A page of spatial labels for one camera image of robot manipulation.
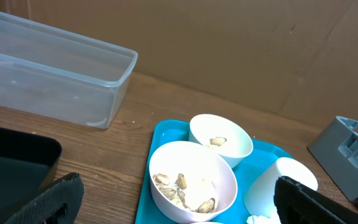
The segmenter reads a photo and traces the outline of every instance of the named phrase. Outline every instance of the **bowl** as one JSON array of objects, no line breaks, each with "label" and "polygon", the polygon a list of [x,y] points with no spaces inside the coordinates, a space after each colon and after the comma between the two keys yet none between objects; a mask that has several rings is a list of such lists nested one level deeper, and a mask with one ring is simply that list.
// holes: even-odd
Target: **bowl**
[{"label": "bowl", "polygon": [[190,121],[189,141],[211,147],[211,139],[227,139],[222,146],[214,146],[231,168],[234,168],[254,149],[249,135],[236,123],[212,114],[200,114]]},{"label": "bowl", "polygon": [[[155,174],[182,173],[187,178],[202,177],[216,190],[216,209],[211,213],[197,213],[176,206],[166,198],[154,182]],[[160,146],[149,164],[150,188],[160,211],[177,223],[206,222],[226,211],[237,197],[237,180],[228,164],[214,152],[200,144],[175,141]]]}]

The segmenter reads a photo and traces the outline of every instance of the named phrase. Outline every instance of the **white napkin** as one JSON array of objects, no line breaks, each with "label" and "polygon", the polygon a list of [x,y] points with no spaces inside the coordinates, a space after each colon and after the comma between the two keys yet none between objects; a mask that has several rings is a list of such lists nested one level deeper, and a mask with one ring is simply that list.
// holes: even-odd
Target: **white napkin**
[{"label": "white napkin", "polygon": [[262,215],[251,215],[247,219],[247,224],[281,224],[281,222],[278,216],[267,218]]}]

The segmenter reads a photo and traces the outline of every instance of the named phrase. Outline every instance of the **black container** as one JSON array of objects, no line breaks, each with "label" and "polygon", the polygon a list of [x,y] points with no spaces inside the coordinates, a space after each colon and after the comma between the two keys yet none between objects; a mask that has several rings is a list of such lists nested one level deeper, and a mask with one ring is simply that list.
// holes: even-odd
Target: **black container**
[{"label": "black container", "polygon": [[61,153],[52,138],[0,128],[0,209],[51,183]]}]

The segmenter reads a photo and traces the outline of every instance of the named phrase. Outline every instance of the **wooden tabletop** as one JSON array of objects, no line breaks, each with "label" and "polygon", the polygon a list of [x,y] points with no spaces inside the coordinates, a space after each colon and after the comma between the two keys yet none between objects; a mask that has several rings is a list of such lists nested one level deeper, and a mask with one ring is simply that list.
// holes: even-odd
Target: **wooden tabletop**
[{"label": "wooden tabletop", "polygon": [[251,137],[280,146],[313,172],[320,193],[356,211],[306,148],[321,128],[139,73],[132,74],[125,99],[108,129],[3,107],[0,127],[48,136],[62,144],[56,178],[78,172],[85,185],[76,223],[134,223],[155,125],[172,118],[189,121],[201,113],[228,118]]}]

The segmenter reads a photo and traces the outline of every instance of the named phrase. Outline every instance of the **gray plastic basket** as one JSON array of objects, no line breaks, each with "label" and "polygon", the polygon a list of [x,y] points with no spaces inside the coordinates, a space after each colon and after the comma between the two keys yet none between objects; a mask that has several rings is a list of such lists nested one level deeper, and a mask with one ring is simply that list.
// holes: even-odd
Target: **gray plastic basket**
[{"label": "gray plastic basket", "polygon": [[337,116],[308,149],[347,199],[358,204],[358,121]]}]

